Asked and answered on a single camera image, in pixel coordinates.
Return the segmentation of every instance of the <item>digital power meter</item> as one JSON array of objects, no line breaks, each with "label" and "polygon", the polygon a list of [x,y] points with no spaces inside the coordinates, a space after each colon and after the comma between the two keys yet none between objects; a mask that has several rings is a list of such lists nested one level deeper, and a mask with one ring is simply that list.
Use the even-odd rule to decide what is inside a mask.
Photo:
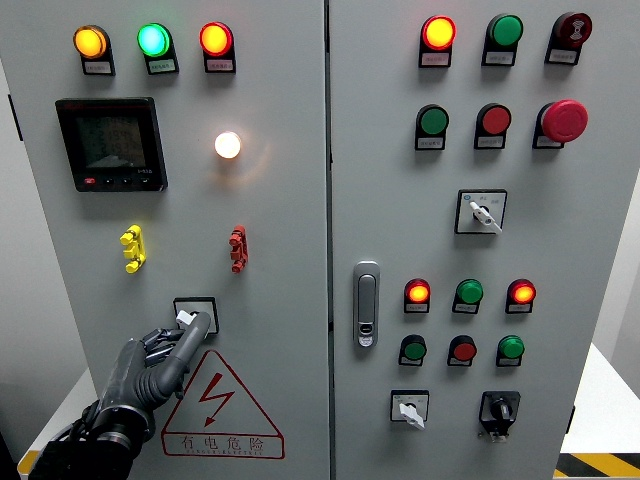
[{"label": "digital power meter", "polygon": [[153,98],[62,99],[56,110],[79,192],[167,188]]}]

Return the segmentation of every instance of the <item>green push button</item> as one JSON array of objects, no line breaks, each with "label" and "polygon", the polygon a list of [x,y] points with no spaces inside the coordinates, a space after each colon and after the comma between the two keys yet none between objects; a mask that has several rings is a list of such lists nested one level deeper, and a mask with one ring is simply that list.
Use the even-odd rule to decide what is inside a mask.
[{"label": "green push button", "polygon": [[519,358],[524,353],[524,343],[517,335],[509,335],[500,340],[498,350],[507,358]]},{"label": "green push button", "polygon": [[515,15],[498,15],[489,25],[491,40],[501,47],[511,47],[522,38],[522,20]]},{"label": "green push button", "polygon": [[483,291],[482,285],[479,281],[469,279],[460,282],[458,288],[456,289],[456,293],[460,300],[462,300],[466,304],[474,304],[478,303],[482,299]]},{"label": "green push button", "polygon": [[404,348],[404,356],[409,360],[420,360],[427,354],[427,349],[421,343],[410,343]]},{"label": "green push button", "polygon": [[442,133],[447,125],[449,125],[449,116],[439,107],[429,108],[420,119],[420,127],[429,135]]}]

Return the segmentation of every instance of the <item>yellow indicator light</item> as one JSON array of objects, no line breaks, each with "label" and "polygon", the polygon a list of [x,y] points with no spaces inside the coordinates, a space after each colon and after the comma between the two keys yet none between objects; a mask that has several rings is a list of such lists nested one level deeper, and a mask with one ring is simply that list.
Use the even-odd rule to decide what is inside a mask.
[{"label": "yellow indicator light", "polygon": [[231,49],[233,36],[224,23],[208,23],[200,30],[200,45],[209,55],[219,57]]},{"label": "yellow indicator light", "polygon": [[216,138],[216,153],[222,158],[235,158],[240,153],[240,137],[233,132],[222,132]]},{"label": "yellow indicator light", "polygon": [[412,302],[421,303],[429,298],[429,289],[424,285],[416,285],[409,290],[409,299]]},{"label": "yellow indicator light", "polygon": [[513,292],[513,299],[517,303],[529,303],[535,296],[535,290],[528,285],[518,287],[515,292]]},{"label": "yellow indicator light", "polygon": [[85,25],[76,30],[73,44],[78,53],[89,60],[99,58],[107,51],[106,34],[95,25]]},{"label": "yellow indicator light", "polygon": [[431,17],[424,26],[422,39],[433,50],[446,50],[456,37],[456,24],[449,17]]}]

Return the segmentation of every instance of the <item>lightning bolt symbol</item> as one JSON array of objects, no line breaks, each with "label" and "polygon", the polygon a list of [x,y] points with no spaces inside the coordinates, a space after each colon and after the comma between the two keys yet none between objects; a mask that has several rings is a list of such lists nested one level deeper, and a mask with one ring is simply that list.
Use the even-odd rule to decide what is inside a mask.
[{"label": "lightning bolt symbol", "polygon": [[216,373],[211,379],[211,382],[209,382],[209,386],[205,389],[204,393],[202,394],[198,402],[198,403],[208,402],[210,400],[215,400],[216,398],[224,398],[224,400],[222,401],[218,409],[215,412],[213,412],[213,415],[211,415],[210,417],[207,417],[207,419],[205,420],[204,422],[205,427],[208,427],[213,422],[215,422],[215,416],[218,414],[220,410],[222,410],[222,407],[226,405],[226,403],[231,399],[231,397],[233,397],[233,394],[236,393],[236,392],[227,392],[227,393],[221,393],[219,395],[214,395],[210,397],[209,394],[211,393],[211,390],[215,388],[215,386],[218,384],[218,382],[220,382],[220,380],[222,380],[222,374]]}]

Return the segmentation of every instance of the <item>warning sign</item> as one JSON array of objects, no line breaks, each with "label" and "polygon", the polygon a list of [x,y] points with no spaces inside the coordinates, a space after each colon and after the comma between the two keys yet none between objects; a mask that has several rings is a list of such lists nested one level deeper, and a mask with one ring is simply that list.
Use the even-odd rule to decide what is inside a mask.
[{"label": "warning sign", "polygon": [[215,350],[207,350],[167,424],[169,456],[284,458],[284,437]]}]

